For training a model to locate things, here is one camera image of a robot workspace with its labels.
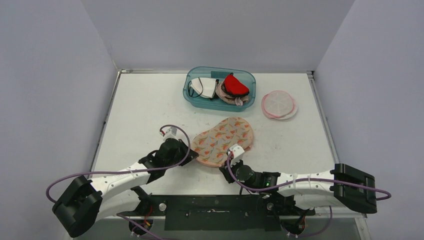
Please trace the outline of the floral beige laundry bag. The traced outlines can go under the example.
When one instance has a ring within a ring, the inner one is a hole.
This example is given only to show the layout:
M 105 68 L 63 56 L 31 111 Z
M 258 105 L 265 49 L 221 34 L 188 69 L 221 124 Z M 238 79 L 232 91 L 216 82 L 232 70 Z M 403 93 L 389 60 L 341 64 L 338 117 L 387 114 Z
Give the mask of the floral beige laundry bag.
M 194 137 L 191 149 L 198 154 L 197 162 L 219 168 L 227 160 L 230 147 L 239 145 L 246 150 L 251 147 L 253 141 L 254 130 L 245 119 L 228 117 Z

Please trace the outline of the red bra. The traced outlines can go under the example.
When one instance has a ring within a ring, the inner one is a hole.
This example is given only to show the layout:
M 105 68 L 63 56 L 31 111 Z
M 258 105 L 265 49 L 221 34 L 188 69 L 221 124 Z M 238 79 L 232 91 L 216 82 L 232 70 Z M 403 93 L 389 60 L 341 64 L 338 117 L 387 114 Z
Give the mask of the red bra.
M 247 86 L 241 83 L 232 73 L 222 82 L 223 91 L 232 97 L 245 97 L 250 93 Z

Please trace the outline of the white mesh laundry bag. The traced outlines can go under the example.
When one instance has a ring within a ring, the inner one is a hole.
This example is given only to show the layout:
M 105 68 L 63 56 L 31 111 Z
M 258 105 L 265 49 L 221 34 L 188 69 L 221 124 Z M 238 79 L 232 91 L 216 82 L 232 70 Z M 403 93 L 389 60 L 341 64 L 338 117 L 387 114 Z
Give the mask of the white mesh laundry bag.
M 298 104 L 288 92 L 275 90 L 262 98 L 261 110 L 268 119 L 285 121 L 295 116 Z

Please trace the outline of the beige bra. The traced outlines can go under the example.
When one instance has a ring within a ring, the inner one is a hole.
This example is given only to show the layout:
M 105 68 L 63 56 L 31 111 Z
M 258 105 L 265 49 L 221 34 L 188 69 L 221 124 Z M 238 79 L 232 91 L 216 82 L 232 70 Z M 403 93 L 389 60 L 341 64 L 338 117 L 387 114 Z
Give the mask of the beige bra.
M 225 103 L 230 104 L 230 105 L 236 105 L 236 106 L 243 106 L 244 104 L 246 104 L 249 101 L 249 96 L 232 96 L 229 93 L 226 93 L 224 91 L 224 84 L 223 82 L 220 82 L 216 89 L 215 89 L 215 95 L 223 100 Z

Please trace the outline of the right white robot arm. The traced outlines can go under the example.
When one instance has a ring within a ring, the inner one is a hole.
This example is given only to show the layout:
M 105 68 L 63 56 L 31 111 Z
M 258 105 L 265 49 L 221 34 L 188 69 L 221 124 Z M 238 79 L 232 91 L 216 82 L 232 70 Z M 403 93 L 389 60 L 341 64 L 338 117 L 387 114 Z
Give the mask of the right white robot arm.
M 362 213 L 377 213 L 375 177 L 350 165 L 336 163 L 333 169 L 309 174 L 257 172 L 242 160 L 219 168 L 228 183 L 251 192 L 282 196 L 290 215 L 316 207 L 345 206 Z

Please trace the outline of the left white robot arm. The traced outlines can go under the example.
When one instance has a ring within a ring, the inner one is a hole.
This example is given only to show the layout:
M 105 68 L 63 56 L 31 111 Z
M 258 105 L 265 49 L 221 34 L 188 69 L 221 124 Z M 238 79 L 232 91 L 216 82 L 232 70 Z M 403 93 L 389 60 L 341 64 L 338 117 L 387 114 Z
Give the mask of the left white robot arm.
M 95 222 L 122 212 L 144 215 L 149 201 L 141 188 L 165 175 L 166 170 L 184 166 L 199 156 L 181 139 L 169 138 L 134 164 L 120 171 L 74 176 L 52 207 L 52 212 L 68 235 L 76 238 Z

